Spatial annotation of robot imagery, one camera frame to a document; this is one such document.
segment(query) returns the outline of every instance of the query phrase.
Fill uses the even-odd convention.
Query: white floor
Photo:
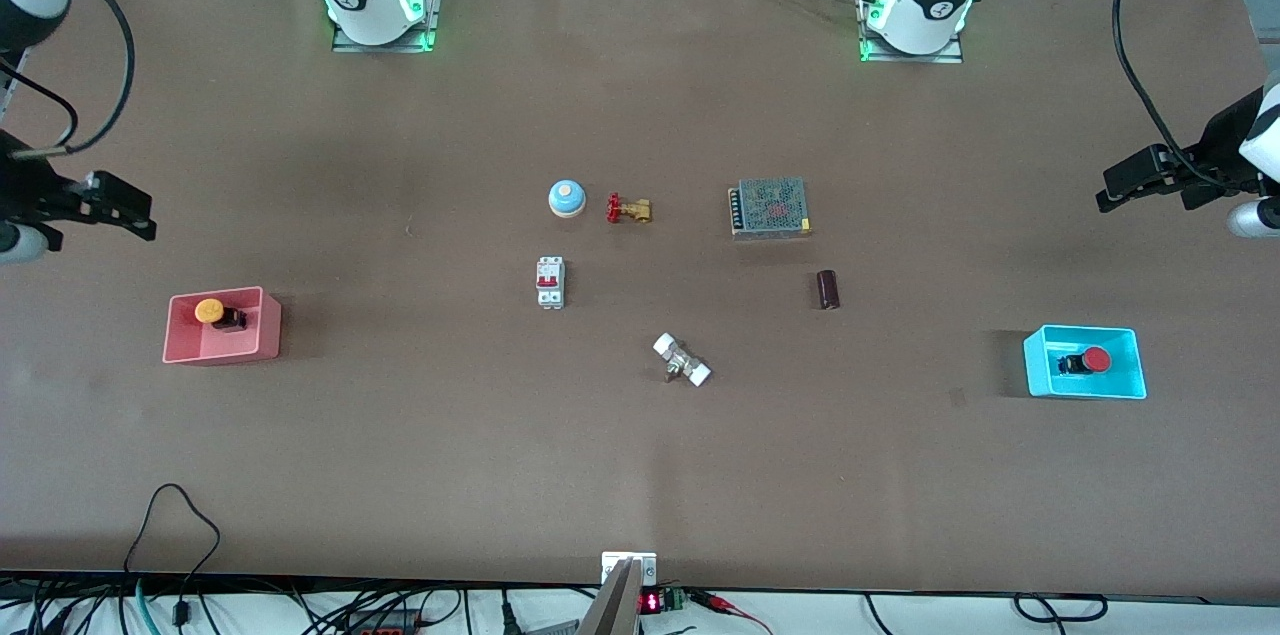
[[[721,593],[741,609],[769,625],[774,635],[882,635],[865,602],[852,594],[810,593]],[[348,602],[349,595],[310,595],[316,612],[326,612]],[[210,595],[210,611],[223,635],[298,635],[310,622],[302,609],[283,595]],[[474,635],[500,635],[502,611],[498,590],[471,590],[471,630]],[[188,597],[192,621],[187,635],[211,635],[197,599]],[[421,598],[408,600],[417,607]],[[129,632],[146,635],[133,600],[127,600]],[[169,625],[174,598],[159,598],[148,604],[161,635],[173,635]],[[436,593],[425,616],[444,616],[453,607],[452,591]],[[525,631],[558,625],[585,616],[590,600],[571,590],[512,590],[511,603]],[[1055,603],[1061,615],[1079,615],[1080,603]],[[1051,625],[1028,622],[1014,612],[1006,598],[876,595],[876,607],[893,635],[1056,635]],[[87,609],[87,604],[77,613]],[[0,611],[0,632],[23,631],[29,607]],[[68,632],[81,617],[73,615]],[[698,606],[646,616],[641,620],[646,635],[667,635],[694,626],[696,635],[765,635],[759,626],[735,617],[716,615]],[[105,603],[93,617],[90,635],[119,634],[115,602]],[[466,635],[463,612],[429,629],[435,635]],[[1068,635],[1274,635],[1280,632],[1280,608],[1111,603],[1110,613],[1097,622],[1066,625]]]

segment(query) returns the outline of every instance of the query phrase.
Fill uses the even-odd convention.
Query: metal post
[[[618,559],[582,616],[576,635],[636,635],[644,579],[644,561],[639,556]]]

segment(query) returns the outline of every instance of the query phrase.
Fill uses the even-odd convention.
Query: capacitor
[[[836,310],[840,307],[840,291],[836,289],[836,270],[818,271],[818,307]]]
[[[206,298],[196,303],[196,320],[225,333],[243,330],[248,325],[243,310],[227,307],[219,298]]]
[[[1057,369],[1064,375],[1106,373],[1111,369],[1111,353],[1093,344],[1093,347],[1085,350],[1083,353],[1069,355],[1060,360]]]

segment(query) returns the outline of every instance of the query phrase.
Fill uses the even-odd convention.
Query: blue bin
[[[1071,375],[1059,364],[1085,348],[1111,353],[1106,373]],[[1034,397],[1115,398],[1140,401],[1147,397],[1147,380],[1138,358],[1138,334],[1128,328],[1089,328],[1083,325],[1043,325],[1023,342],[1027,358],[1027,385]]]

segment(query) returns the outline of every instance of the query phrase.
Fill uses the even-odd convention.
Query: white cap
[[[699,365],[694,371],[691,371],[691,374],[689,375],[689,380],[696,388],[698,385],[705,383],[709,376],[712,376],[712,369],[704,364]]]
[[[671,350],[672,344],[676,344],[676,338],[673,338],[671,333],[663,333],[660,338],[658,338],[658,342],[653,344],[653,352],[667,355],[667,351]]]

